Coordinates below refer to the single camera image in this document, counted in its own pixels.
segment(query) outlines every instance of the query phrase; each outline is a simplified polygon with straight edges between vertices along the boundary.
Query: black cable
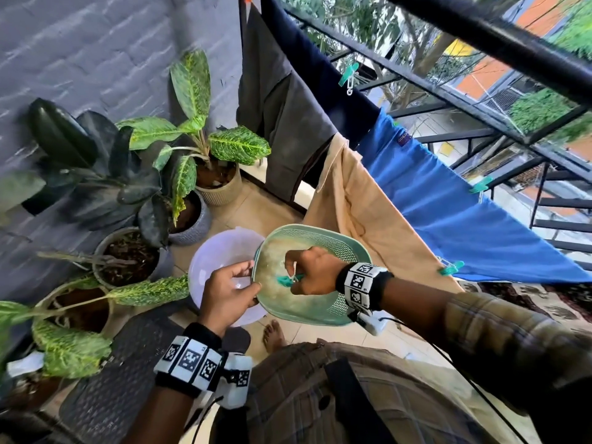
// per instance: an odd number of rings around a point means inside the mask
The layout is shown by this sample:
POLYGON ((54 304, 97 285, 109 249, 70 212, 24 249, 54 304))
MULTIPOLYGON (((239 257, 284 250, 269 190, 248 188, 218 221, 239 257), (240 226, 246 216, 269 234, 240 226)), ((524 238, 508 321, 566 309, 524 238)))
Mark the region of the black cable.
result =
POLYGON ((223 398, 224 398, 224 396, 220 396, 220 397, 218 397, 218 399, 214 399, 214 401, 211 402, 205 408, 205 411, 203 412, 203 418, 201 418, 201 421, 199 421, 199 424, 197 424, 197 428, 195 429, 195 434, 193 435, 193 440, 191 440, 191 444, 195 444, 195 439, 197 438, 197 432, 199 432, 199 428, 201 427, 201 423, 204 421, 205 417, 208 416, 208 412, 209 412, 210 408, 212 407, 212 405, 214 405, 216 402, 220 402, 223 398))
MULTIPOLYGON (((384 317, 384 318, 380 318, 380 321, 384 321, 385 319, 387 319, 387 320, 389 320, 389 321, 393 321, 394 323, 401 324, 402 326, 405 326, 405 327, 407 327, 403 321, 400 321, 400 320, 398 320, 398 319, 394 319, 394 318, 384 317)), ((501 411, 500 411, 500 410, 498 410, 498 409, 496 408, 496 406, 495 406, 493 403, 491 403, 491 401, 490 401, 490 400, 487 398, 487 396, 486 396, 485 394, 483 394, 483 392, 482 392, 482 391, 481 391, 481 390, 480 390, 480 389, 477 387, 477 385, 476 385, 476 384, 475 384, 475 383, 474 383, 474 382, 473 382, 471 379, 469 379, 469 377, 467 377, 467 376, 466 376, 466 375, 464 375, 464 374, 463 374, 461 371, 459 371, 459 370, 458 370, 458 368, 457 368, 457 367, 454 365, 454 363, 452 362, 452 360, 451 360, 450 358, 448 358, 448 357, 447 357, 447 356, 444 354, 444 352, 442 352, 442 351, 441 351, 441 350, 440 350, 440 349, 439 349, 439 348, 438 348, 438 347, 437 347, 435 344, 432 344, 432 343, 430 343, 429 341, 427 341, 427 343, 429 343, 429 344, 430 344, 430 345, 431 345, 431 346, 432 346, 432 347, 433 347, 435 350, 437 350, 437 351, 438 351, 438 353, 439 353, 440 355, 442 355, 442 357, 443 357, 443 358, 444 358, 444 359, 445 359, 445 360, 446 360, 448 363, 450 363, 450 364, 452 365, 452 367, 453 367, 454 369, 456 369, 456 370, 457 370, 457 372, 458 372, 459 374, 461 374, 461 375, 464 377, 464 379, 465 379, 467 382, 469 382, 469 384, 471 385, 471 387, 473 387, 473 389, 474 389, 475 391, 477 391, 477 393, 479 393, 479 396, 481 396, 481 397, 483 398, 483 400, 484 400, 484 401, 485 401, 485 402, 486 402, 486 403, 487 403, 487 404, 488 404, 488 405, 489 405, 489 406, 490 406, 490 407, 493 409, 493 411, 495 411, 495 412, 497 413, 497 415, 498 415, 498 416, 499 416, 499 417, 502 419, 502 421, 504 421, 504 422, 506 423, 506 425, 507 425, 507 426, 510 428, 510 430, 512 430, 512 432, 514 432, 514 434, 515 434, 515 435, 516 435, 518 438, 520 438, 520 440, 521 440, 521 441, 522 441, 524 444, 529 444, 529 442, 528 442, 527 440, 525 440, 525 439, 524 439, 524 437, 523 437, 523 436, 522 436, 522 435, 521 435, 521 434, 518 432, 518 430, 516 430, 516 429, 514 428, 514 426, 513 426, 513 425, 510 423, 510 421, 508 421, 508 420, 506 419, 506 417, 505 417, 503 414, 501 414, 501 411)))

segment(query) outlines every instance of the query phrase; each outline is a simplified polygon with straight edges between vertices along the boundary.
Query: navy blue cloth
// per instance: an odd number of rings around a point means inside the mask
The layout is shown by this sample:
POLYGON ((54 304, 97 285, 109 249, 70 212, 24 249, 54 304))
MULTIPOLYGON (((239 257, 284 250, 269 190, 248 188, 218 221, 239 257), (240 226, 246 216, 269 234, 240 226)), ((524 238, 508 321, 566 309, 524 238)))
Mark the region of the navy blue cloth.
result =
POLYGON ((346 85, 339 86, 342 75, 277 0, 261 0, 261 16, 337 131, 349 140, 350 148, 355 148, 374 126, 380 109, 355 88, 351 96, 347 95, 346 85))
POLYGON ((471 186, 381 112, 362 164, 432 252, 468 281, 590 282, 592 276, 471 186))

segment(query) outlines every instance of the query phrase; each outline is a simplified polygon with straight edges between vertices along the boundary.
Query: plastic tub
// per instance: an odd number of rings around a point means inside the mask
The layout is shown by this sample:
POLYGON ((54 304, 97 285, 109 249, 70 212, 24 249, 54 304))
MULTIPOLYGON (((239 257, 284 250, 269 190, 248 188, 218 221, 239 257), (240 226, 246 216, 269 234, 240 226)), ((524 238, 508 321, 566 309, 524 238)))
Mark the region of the plastic tub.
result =
MULTIPOLYGON (((204 294, 205 281, 213 271, 240 261, 253 260, 264 238, 257 232, 237 227, 214 235, 199 247, 189 266, 189 293, 199 308, 204 294)), ((244 288, 251 283, 250 277, 235 277, 236 288, 244 288)), ((259 321, 267 312, 261 305, 247 309, 233 327, 245 326, 259 321)))

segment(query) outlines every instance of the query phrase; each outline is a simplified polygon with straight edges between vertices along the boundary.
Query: foot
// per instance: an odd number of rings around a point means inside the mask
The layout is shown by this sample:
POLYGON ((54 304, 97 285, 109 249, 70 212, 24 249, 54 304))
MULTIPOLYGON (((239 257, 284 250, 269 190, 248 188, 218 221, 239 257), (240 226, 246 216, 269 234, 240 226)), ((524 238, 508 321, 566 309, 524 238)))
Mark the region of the foot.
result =
POLYGON ((263 344, 268 353, 273 353, 287 346, 288 343, 284 338, 284 332, 275 319, 270 324, 265 326, 263 331, 263 344))

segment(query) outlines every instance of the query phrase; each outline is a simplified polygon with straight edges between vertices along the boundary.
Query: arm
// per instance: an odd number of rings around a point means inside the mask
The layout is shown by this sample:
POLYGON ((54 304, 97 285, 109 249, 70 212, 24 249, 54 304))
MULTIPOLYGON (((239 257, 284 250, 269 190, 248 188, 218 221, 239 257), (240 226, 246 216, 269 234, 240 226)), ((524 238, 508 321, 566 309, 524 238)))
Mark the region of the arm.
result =
MULTIPOLYGON (((232 278, 250 276, 252 268, 253 261, 244 261, 214 271, 203 289, 199 320, 190 324, 183 335, 219 349, 226 329, 245 313, 261 290, 259 283, 242 290, 234 287, 232 278)), ((159 373, 156 387, 122 444, 178 444, 200 392, 168 374, 159 373)))
MULTIPOLYGON (((290 275, 295 261, 297 273, 305 277, 292 285, 294 294, 334 291, 347 265, 318 247, 289 251, 290 275)), ((485 389, 531 416, 542 405, 557 413, 550 404, 558 388, 592 380, 589 340, 547 316, 487 294, 452 294, 395 277, 385 285, 380 307, 448 352, 485 389)))

